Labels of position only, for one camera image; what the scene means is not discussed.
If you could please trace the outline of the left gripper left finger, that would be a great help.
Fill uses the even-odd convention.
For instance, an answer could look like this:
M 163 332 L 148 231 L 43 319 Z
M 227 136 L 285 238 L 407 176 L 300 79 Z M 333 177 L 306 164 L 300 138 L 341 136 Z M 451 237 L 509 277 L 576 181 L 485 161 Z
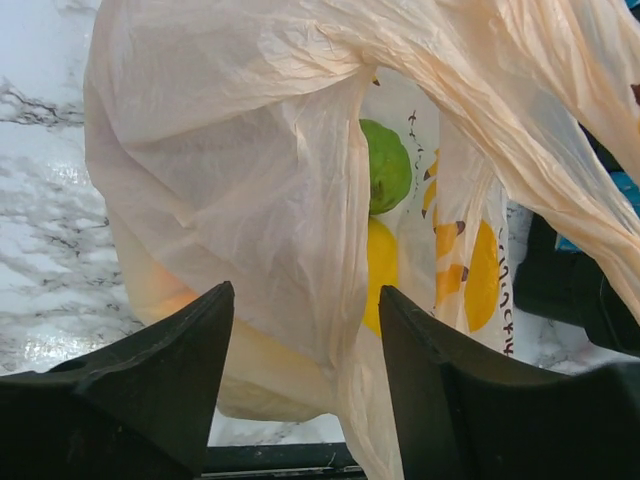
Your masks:
M 92 353 L 1 379 L 4 479 L 194 479 L 234 319 L 224 282 Z

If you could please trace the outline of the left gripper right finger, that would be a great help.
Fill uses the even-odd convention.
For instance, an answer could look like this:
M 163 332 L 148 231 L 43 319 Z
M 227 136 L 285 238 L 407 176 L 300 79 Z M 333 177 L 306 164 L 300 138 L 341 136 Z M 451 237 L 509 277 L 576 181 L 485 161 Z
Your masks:
M 639 366 L 564 375 L 511 359 L 399 290 L 380 323 L 408 479 L 635 479 Z

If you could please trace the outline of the green fake guava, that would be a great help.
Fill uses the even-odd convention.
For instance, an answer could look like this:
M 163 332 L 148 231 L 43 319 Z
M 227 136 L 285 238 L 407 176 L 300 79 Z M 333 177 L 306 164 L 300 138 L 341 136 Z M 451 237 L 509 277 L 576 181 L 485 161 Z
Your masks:
M 371 119 L 359 122 L 369 154 L 369 214 L 381 215 L 393 210 L 409 194 L 413 177 L 411 160 L 394 130 Z

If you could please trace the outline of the orange translucent plastic bag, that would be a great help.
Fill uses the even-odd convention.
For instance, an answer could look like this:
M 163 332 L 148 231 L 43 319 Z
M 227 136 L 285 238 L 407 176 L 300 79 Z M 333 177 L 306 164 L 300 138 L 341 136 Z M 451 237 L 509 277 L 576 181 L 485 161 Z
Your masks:
M 368 221 L 398 287 L 513 352 L 506 204 L 546 218 L 639 309 L 639 220 L 590 147 L 639 174 L 639 24 L 622 1 L 105 1 L 85 158 L 136 316 L 236 292 L 218 405 L 331 413 L 372 479 L 402 477 L 383 344 L 363 324 Z M 369 214 L 360 119 L 412 184 Z

